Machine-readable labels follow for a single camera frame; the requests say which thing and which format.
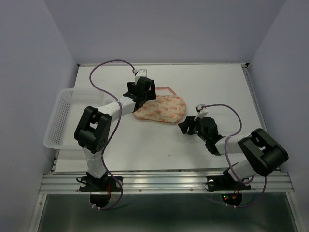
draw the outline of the patterned fabric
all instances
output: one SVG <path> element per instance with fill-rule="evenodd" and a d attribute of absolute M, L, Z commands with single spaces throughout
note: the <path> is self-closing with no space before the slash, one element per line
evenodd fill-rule
<path fill-rule="evenodd" d="M 133 115 L 142 120 L 153 120 L 159 122 L 175 123 L 180 121 L 185 115 L 186 105 L 183 99 L 175 95 L 157 95 L 155 100 L 147 101 L 141 109 Z"/>

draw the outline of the cable connector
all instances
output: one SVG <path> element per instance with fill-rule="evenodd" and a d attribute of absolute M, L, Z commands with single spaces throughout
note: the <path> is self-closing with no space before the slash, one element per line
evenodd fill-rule
<path fill-rule="evenodd" d="M 199 113 L 202 109 L 205 108 L 206 105 L 204 104 L 201 104 L 201 105 L 198 105 L 197 107 L 195 107 L 195 110 Z"/>

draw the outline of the metal frame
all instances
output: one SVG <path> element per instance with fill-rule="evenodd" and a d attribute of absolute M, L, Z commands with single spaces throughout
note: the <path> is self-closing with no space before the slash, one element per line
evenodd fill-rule
<path fill-rule="evenodd" d="M 204 189 L 207 176 L 222 175 L 222 171 L 113 172 L 113 175 L 123 177 L 124 194 L 209 194 L 213 192 Z M 76 178 L 81 176 L 78 174 L 45 175 L 40 194 L 89 194 L 89 192 L 79 191 L 80 185 Z M 261 192 L 264 187 L 264 178 L 256 176 L 251 187 L 252 190 L 248 192 Z M 269 175 L 266 192 L 293 192 L 289 175 L 280 172 Z"/>
<path fill-rule="evenodd" d="M 245 63 L 239 63 L 239 62 L 226 62 L 226 63 L 207 63 L 207 62 L 201 62 L 201 63 L 132 63 L 135 66 L 143 66 L 143 65 L 203 65 L 203 64 L 241 64 L 245 65 Z M 79 67 L 96 67 L 99 65 L 99 63 L 89 63 L 89 64 L 79 64 Z M 108 63 L 104 66 L 126 66 L 124 63 Z"/>
<path fill-rule="evenodd" d="M 207 64 L 207 63 L 141 63 L 135 65 L 186 65 L 186 64 Z M 119 66 L 122 64 L 109 64 L 111 66 Z M 95 66 L 95 64 L 84 64 L 80 67 Z M 256 94 L 250 80 L 247 66 L 241 64 L 243 73 L 250 90 L 261 126 L 267 131 L 266 125 L 258 105 Z M 77 177 L 85 175 L 85 173 L 56 173 L 56 162 L 58 152 L 54 159 L 53 168 L 48 175 L 44 175 L 38 200 L 33 214 L 30 232 L 36 232 L 39 228 L 42 217 L 44 204 L 47 194 L 89 194 L 79 191 L 79 183 L 76 182 Z M 113 172 L 114 175 L 122 176 L 124 194 L 209 194 L 204 189 L 208 175 L 220 175 L 224 169 L 215 170 L 181 170 L 181 171 L 148 171 L 148 172 Z M 252 190 L 248 193 L 261 192 L 264 186 L 264 178 L 257 176 L 251 183 Z M 266 192 L 285 192 L 289 201 L 289 205 L 299 232 L 305 232 L 306 226 L 300 214 L 297 200 L 294 194 L 294 188 L 288 173 L 281 173 L 280 170 L 273 172 L 267 178 Z"/>
<path fill-rule="evenodd" d="M 46 202 L 46 194 L 39 194 L 37 202 L 35 204 L 34 213 L 32 216 L 29 232 L 36 232 L 40 226 L 40 220 L 43 214 L 45 202 Z"/>

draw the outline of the black joint housing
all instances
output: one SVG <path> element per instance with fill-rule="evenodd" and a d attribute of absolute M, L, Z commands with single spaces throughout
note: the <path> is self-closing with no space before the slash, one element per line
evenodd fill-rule
<path fill-rule="evenodd" d="M 251 136 L 238 141 L 238 145 L 261 176 L 268 176 L 289 158 L 287 152 L 263 129 L 256 129 Z"/>
<path fill-rule="evenodd" d="M 205 142 L 205 146 L 210 153 L 220 155 L 215 144 L 223 136 L 219 134 L 218 126 L 214 119 L 211 117 L 198 117 L 194 120 L 194 118 L 193 116 L 187 116 L 184 122 L 178 124 L 182 133 L 188 135 L 196 134 Z"/>
<path fill-rule="evenodd" d="M 85 108 L 74 133 L 78 145 L 86 147 L 93 154 L 101 151 L 107 143 L 111 121 L 110 115 L 101 113 L 97 108 L 92 106 Z"/>
<path fill-rule="evenodd" d="M 128 82 L 128 92 L 123 96 L 131 98 L 136 104 L 134 111 L 140 109 L 146 101 L 156 99 L 155 81 L 141 76 L 137 83 Z"/>

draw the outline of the glass panel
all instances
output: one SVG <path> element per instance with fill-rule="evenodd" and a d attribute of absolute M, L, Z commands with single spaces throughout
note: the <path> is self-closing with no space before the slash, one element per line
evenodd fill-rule
<path fill-rule="evenodd" d="M 266 193 L 256 205 L 232 209 L 214 195 L 124 196 L 117 209 L 92 209 L 87 195 L 49 195 L 40 232 L 294 232 L 285 193 Z M 249 203 L 257 194 L 243 194 Z"/>

